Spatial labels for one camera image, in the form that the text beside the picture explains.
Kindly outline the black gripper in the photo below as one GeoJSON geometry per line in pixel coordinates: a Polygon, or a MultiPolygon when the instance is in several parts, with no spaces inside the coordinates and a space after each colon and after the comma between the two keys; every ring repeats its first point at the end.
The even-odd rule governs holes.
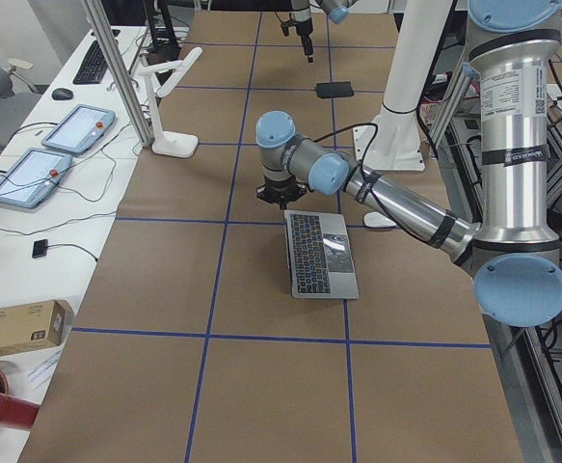
{"type": "Polygon", "coordinates": [[[260,200],[266,203],[287,206],[306,194],[306,185],[298,182],[295,177],[281,181],[266,177],[264,184],[258,186],[255,193],[260,200]]]}
{"type": "Polygon", "coordinates": [[[300,37],[303,44],[304,53],[307,57],[309,63],[313,62],[313,46],[310,39],[310,34],[312,33],[312,20],[310,18],[306,20],[296,20],[288,19],[281,21],[281,30],[285,37],[289,36],[289,30],[294,27],[296,29],[297,35],[300,37]]]}

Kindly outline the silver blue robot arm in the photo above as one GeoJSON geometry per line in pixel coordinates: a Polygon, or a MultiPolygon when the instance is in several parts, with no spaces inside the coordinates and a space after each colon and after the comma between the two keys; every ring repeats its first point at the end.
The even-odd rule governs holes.
{"type": "Polygon", "coordinates": [[[558,1],[470,1],[466,43],[434,122],[425,127],[449,206],[392,177],[414,168],[420,100],[442,50],[451,1],[411,1],[380,114],[354,153],[328,150],[282,111],[255,126],[257,196],[287,206],[309,191],[344,193],[450,257],[480,310],[515,327],[562,312],[559,238],[547,220],[548,61],[561,43],[558,1]]]}
{"type": "MultiPolygon", "coordinates": [[[[342,22],[354,4],[356,4],[356,1],[317,0],[315,2],[316,7],[322,10],[334,24],[342,22]]],[[[313,32],[313,23],[310,2],[308,0],[291,0],[290,6],[289,18],[287,20],[280,20],[281,31],[285,37],[288,37],[290,29],[295,29],[297,36],[301,40],[304,54],[308,62],[312,63],[313,45],[310,35],[313,32]]]]}

